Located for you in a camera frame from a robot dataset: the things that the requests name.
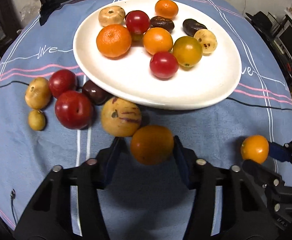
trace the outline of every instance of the yellow potato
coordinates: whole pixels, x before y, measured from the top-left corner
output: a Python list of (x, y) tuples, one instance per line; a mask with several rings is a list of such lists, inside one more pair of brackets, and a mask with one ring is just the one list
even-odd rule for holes
[(42, 111), (31, 110), (28, 114), (28, 125), (34, 131), (41, 131), (46, 125), (46, 118)]
[(25, 93), (25, 101), (32, 109), (42, 109), (47, 106), (51, 96), (48, 80), (38, 77), (30, 82)]
[(201, 44), (204, 54), (212, 53), (217, 48), (216, 36), (207, 29), (201, 29), (197, 31), (194, 35), (194, 38)]
[(98, 14), (98, 21), (104, 27), (111, 24), (121, 24), (125, 19), (125, 15), (124, 9), (120, 6), (109, 6), (101, 9)]

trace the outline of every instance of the yellow tomato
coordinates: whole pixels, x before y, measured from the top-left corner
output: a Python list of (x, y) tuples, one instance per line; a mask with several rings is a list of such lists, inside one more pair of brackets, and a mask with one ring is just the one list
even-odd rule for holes
[(173, 55), (177, 59), (179, 65), (183, 67), (193, 67), (203, 56), (203, 48), (193, 37), (180, 37), (173, 46)]

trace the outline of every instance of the potato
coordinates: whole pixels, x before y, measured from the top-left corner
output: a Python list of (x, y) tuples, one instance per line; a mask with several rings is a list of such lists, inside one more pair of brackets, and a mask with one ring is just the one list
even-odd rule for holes
[(204, 54), (212, 53), (217, 48), (217, 39), (214, 33), (207, 29), (197, 31), (194, 38), (202, 45)]
[(25, 93), (26, 104), (37, 110), (47, 106), (51, 97), (48, 80), (43, 77), (33, 79)]
[(41, 131), (46, 125), (46, 118), (42, 111), (31, 110), (28, 114), (28, 125), (34, 131)]
[(125, 18), (125, 11), (120, 6), (109, 6), (98, 14), (98, 21), (102, 26), (108, 26), (111, 24), (121, 24)]
[(118, 137), (132, 136), (142, 121), (142, 114), (138, 106), (121, 98), (108, 100), (101, 113), (103, 129)]

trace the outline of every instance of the table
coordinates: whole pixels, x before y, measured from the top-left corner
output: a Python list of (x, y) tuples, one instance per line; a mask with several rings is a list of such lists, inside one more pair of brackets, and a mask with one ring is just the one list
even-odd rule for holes
[[(114, 1), (118, 0), (68, 3), (43, 26), (38, 23), (39, 17), (34, 19), (5, 53), (0, 63), (0, 86), (16, 80), (29, 83), (38, 76), (49, 78), (62, 68), (76, 73), (79, 85), (85, 83), (87, 78), (72, 52), (75, 31), (89, 14)], [(175, 1), (206, 13), (234, 40), (242, 60), (242, 77), (232, 98), (251, 105), (292, 109), (288, 87), (274, 57), (235, 8), (223, 0)], [(0, 216), (11, 228), (15, 227), (10, 206), (12, 188), (20, 217), (54, 165), (79, 165), (108, 147), (113, 139), (102, 130), (98, 117), (101, 107), (96, 108), (97, 119), (88, 129), (68, 130), (57, 121), (51, 103), (45, 109), (46, 129), (31, 130), (25, 90), (26, 86), (20, 83), (0, 88)], [(240, 164), (238, 147), (243, 137), (260, 134), (279, 144), (292, 139), (289, 110), (249, 107), (229, 99), (195, 111), (140, 108), (146, 122), (168, 127), (197, 156), (223, 168)], [(292, 186), (292, 165), (271, 158), (267, 165)], [(71, 193), (73, 228), (79, 234), (76, 189)], [(194, 198), (194, 191), (182, 184), (173, 159), (146, 167), (125, 153), (118, 161), (112, 184), (98, 194), (111, 239), (182, 239)], [(213, 232), (218, 232), (220, 189), (216, 199)]]

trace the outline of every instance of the red tomato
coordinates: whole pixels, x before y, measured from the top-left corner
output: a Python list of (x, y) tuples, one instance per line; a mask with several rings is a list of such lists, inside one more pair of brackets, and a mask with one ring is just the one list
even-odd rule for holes
[(131, 33), (143, 34), (150, 26), (150, 20), (143, 11), (131, 11), (126, 17), (126, 27)]
[(162, 79), (171, 78), (178, 70), (178, 61), (173, 54), (167, 51), (157, 52), (149, 63), (154, 76)]

